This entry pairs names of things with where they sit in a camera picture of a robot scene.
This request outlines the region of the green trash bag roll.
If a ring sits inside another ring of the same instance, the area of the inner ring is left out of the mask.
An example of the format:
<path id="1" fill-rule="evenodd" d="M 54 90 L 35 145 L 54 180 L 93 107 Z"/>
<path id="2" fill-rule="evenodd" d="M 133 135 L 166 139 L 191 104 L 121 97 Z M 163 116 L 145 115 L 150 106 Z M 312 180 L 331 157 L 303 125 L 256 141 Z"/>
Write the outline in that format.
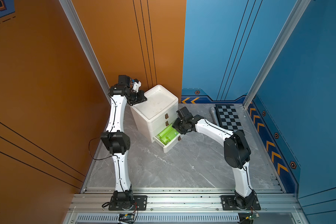
<path id="1" fill-rule="evenodd" d="M 171 141 L 177 136 L 179 135 L 179 133 L 175 130 L 175 129 L 172 129 L 169 133 L 168 133 Z"/>
<path id="2" fill-rule="evenodd" d="M 162 139 L 165 135 L 167 135 L 171 130 L 172 130 L 172 124 L 170 124 L 169 126 L 165 127 L 165 129 L 163 129 L 158 135 L 157 137 L 159 139 Z"/>
<path id="3" fill-rule="evenodd" d="M 162 136 L 158 135 L 158 137 L 159 137 L 160 141 L 164 144 L 168 144 L 171 141 L 168 134 L 162 135 Z"/>

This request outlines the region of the white bottom drawer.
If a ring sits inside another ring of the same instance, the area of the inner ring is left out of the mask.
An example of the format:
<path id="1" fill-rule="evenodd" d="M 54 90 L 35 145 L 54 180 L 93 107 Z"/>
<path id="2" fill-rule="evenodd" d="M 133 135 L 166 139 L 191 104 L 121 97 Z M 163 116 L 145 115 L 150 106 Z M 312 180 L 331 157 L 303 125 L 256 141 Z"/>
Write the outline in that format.
<path id="1" fill-rule="evenodd" d="M 153 139 L 163 148 L 164 153 L 168 153 L 181 138 L 181 134 L 172 127 L 172 124 L 170 124 Z"/>

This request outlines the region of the white three-drawer storage box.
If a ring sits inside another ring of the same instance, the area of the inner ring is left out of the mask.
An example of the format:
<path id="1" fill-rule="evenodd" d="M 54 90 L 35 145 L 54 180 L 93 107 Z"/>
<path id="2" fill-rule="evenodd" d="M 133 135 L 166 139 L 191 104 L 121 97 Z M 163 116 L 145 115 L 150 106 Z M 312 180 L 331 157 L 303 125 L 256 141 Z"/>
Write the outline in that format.
<path id="1" fill-rule="evenodd" d="M 158 134 L 177 119 L 178 97 L 162 85 L 148 90 L 144 96 L 147 101 L 130 107 L 137 129 L 151 143 L 156 142 L 167 153 L 179 142 L 180 134 L 166 144 Z"/>

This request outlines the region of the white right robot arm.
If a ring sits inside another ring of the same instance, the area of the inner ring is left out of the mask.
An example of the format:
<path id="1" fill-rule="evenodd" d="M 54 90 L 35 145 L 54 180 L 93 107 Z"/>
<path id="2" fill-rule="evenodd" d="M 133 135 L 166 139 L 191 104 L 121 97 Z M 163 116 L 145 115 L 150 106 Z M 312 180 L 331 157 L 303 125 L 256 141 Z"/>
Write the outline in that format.
<path id="1" fill-rule="evenodd" d="M 201 115 L 192 115 L 183 107 L 176 111 L 178 118 L 173 128 L 180 134 L 197 132 L 204 134 L 221 144 L 224 148 L 224 159 L 232 168 L 235 180 L 233 204 L 240 210 L 252 209 L 258 204 L 257 194 L 251 186 L 249 165 L 251 149 L 242 131 L 223 129 Z"/>

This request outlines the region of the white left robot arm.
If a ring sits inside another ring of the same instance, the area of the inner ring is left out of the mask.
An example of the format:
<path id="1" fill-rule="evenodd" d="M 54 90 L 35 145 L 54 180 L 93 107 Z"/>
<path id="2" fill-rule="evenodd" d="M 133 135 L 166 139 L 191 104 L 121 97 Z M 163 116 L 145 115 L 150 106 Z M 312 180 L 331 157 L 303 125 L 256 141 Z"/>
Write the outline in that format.
<path id="1" fill-rule="evenodd" d="M 101 141 L 113 159 L 115 171 L 115 191 L 109 203 L 113 210 L 131 210 L 135 207 L 132 184 L 128 174 L 128 151 L 130 137 L 124 133 L 124 113 L 126 105 L 146 101 L 144 92 L 132 90 L 126 85 L 115 85 L 110 89 L 110 117 Z"/>

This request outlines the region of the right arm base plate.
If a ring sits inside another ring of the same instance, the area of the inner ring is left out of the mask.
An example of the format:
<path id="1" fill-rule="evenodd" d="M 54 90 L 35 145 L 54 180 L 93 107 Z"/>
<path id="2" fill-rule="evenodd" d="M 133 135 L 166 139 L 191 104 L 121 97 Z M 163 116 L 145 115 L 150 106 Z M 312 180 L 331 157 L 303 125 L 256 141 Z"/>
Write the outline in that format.
<path id="1" fill-rule="evenodd" d="M 243 198 L 241 196 L 222 195 L 221 203 L 224 211 L 260 211 L 260 203 L 256 195 Z"/>

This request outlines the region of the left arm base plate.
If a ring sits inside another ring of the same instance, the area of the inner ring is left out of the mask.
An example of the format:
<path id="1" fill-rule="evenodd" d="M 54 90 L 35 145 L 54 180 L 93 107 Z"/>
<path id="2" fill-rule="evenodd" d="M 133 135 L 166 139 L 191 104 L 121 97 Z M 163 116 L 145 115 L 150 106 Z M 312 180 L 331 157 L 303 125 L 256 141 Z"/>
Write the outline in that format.
<path id="1" fill-rule="evenodd" d="M 145 211 L 147 209 L 147 196 L 134 195 L 133 200 L 129 202 L 110 202 L 108 210 L 110 211 Z"/>

